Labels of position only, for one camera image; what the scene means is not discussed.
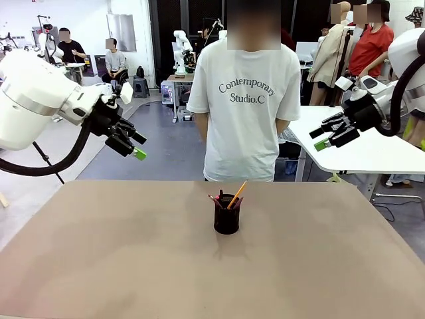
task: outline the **black mesh pen cup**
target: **black mesh pen cup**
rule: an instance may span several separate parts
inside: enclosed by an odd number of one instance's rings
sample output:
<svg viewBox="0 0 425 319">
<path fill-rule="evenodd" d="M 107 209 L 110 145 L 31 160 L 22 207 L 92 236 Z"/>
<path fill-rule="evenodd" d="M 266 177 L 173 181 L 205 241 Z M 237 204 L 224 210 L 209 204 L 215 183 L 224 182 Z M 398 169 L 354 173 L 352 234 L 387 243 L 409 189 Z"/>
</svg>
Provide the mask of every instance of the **black mesh pen cup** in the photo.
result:
<svg viewBox="0 0 425 319">
<path fill-rule="evenodd" d="M 239 230 L 239 197 L 237 197 L 236 201 L 232 204 L 232 208 L 227 209 L 233 197 L 234 195 L 224 194 L 218 200 L 221 206 L 215 204 L 214 229 L 217 233 L 231 235 Z"/>
</svg>

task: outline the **blue-gray floor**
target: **blue-gray floor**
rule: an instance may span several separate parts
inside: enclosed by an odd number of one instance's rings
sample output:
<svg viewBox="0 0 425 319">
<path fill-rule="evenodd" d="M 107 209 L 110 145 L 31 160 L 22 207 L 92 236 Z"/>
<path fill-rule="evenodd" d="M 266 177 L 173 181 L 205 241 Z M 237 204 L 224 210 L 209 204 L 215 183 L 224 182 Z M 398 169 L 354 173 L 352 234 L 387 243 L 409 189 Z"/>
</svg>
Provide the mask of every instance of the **blue-gray floor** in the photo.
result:
<svg viewBox="0 0 425 319">
<path fill-rule="evenodd" d="M 173 124 L 171 109 L 160 102 L 141 106 L 131 117 L 139 132 L 148 138 L 142 147 L 148 154 L 143 162 L 134 158 L 123 158 L 109 148 L 93 159 L 80 174 L 79 179 L 136 179 L 136 180 L 203 180 L 205 146 L 199 138 L 193 122 Z M 304 179 L 325 181 L 331 174 L 321 171 L 311 160 L 305 164 Z M 356 183 L 354 176 L 345 179 Z M 276 181 L 293 181 L 293 175 L 285 175 L 285 163 L 276 164 Z M 425 196 L 425 185 L 413 183 L 412 189 L 386 189 L 378 186 L 379 193 Z M 403 201 L 379 200 L 387 203 Z M 396 221 L 391 225 L 425 261 L 425 220 L 418 204 L 403 206 L 388 205 Z M 391 218 L 385 209 L 378 208 L 386 218 Z"/>
</svg>

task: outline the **yellow pencil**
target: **yellow pencil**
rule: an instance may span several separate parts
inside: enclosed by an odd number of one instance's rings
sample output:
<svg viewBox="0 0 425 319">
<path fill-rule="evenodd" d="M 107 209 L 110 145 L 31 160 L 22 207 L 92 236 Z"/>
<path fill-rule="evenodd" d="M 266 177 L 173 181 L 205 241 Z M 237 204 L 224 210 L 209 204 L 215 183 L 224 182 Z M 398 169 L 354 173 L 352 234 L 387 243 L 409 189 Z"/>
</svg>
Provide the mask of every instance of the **yellow pencil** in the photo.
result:
<svg viewBox="0 0 425 319">
<path fill-rule="evenodd" d="M 240 195 L 240 193 L 242 193 L 242 191 L 245 188 L 246 183 L 248 183 L 248 181 L 245 181 L 245 183 L 242 184 L 242 186 L 240 187 L 240 189 L 238 190 L 238 193 L 236 193 L 236 195 L 233 197 L 232 201 L 230 202 L 230 204 L 228 204 L 227 209 L 230 209 L 230 207 L 232 207 L 234 201 L 236 201 L 236 198 L 238 198 L 238 196 Z"/>
</svg>

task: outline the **beige jacket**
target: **beige jacket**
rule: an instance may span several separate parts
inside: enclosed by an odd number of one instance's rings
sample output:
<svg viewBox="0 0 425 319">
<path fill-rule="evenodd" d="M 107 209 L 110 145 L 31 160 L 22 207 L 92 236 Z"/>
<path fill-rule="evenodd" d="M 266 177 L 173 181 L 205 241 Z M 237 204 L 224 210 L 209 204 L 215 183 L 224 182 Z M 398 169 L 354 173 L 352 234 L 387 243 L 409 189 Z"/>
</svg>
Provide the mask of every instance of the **beige jacket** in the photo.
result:
<svg viewBox="0 0 425 319">
<path fill-rule="evenodd" d="M 344 32 L 344 27 L 346 27 L 348 24 L 348 20 L 344 20 L 340 25 L 335 25 L 331 28 L 331 30 L 329 30 L 329 34 L 319 45 L 319 50 L 316 54 L 316 58 L 314 59 L 313 66 L 307 78 L 309 82 L 324 82 L 331 88 L 335 86 L 339 61 L 341 60 L 345 44 L 346 32 Z M 345 69 L 348 67 L 350 58 L 349 53 L 351 52 L 352 45 L 353 37 L 350 38 L 350 42 L 347 48 L 343 71 L 345 71 Z"/>
</svg>

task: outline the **black backpack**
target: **black backpack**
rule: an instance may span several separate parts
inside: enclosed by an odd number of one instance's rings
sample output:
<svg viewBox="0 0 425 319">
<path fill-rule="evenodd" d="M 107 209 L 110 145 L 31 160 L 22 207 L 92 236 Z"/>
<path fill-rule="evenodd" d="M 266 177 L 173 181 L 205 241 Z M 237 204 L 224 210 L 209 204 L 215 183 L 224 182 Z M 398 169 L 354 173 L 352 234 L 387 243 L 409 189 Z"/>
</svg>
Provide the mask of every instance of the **black backpack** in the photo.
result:
<svg viewBox="0 0 425 319">
<path fill-rule="evenodd" d="M 135 75 L 137 77 L 139 77 L 139 78 L 145 78 L 145 71 L 144 71 L 144 69 L 141 66 L 139 66 L 137 68 L 137 71 L 136 71 Z"/>
</svg>

